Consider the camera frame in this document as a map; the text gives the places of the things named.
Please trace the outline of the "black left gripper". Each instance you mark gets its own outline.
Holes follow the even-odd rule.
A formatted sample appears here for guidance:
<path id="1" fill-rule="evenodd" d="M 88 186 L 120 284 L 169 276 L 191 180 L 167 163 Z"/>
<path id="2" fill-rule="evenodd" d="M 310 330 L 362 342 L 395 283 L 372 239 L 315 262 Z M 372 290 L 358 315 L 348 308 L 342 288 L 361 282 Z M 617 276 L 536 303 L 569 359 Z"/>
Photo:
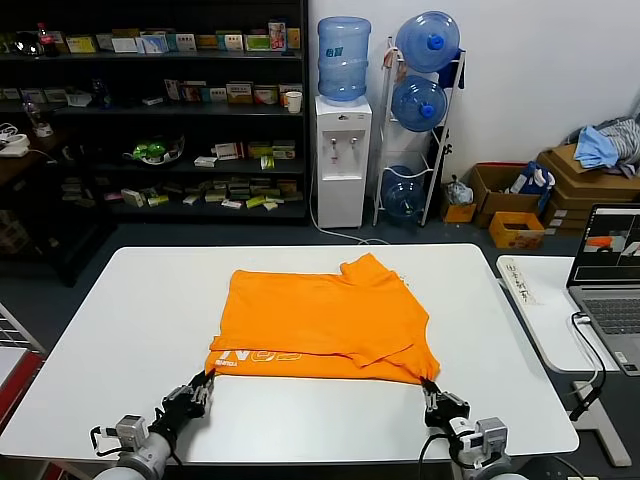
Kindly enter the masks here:
<path id="1" fill-rule="evenodd" d="M 192 419 L 201 418 L 211 406 L 216 371 L 201 371 L 186 384 L 176 387 L 162 400 L 161 429 L 179 434 Z"/>

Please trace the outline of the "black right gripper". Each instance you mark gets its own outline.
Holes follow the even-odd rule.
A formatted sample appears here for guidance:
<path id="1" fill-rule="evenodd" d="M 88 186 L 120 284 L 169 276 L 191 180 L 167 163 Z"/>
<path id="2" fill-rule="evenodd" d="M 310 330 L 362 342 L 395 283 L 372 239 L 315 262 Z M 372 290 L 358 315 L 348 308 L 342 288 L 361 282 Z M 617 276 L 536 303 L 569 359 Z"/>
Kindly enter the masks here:
<path id="1" fill-rule="evenodd" d="M 425 424 L 427 427 L 445 428 L 455 418 L 469 418 L 470 405 L 457 395 L 442 391 L 435 382 L 422 379 L 425 396 Z"/>

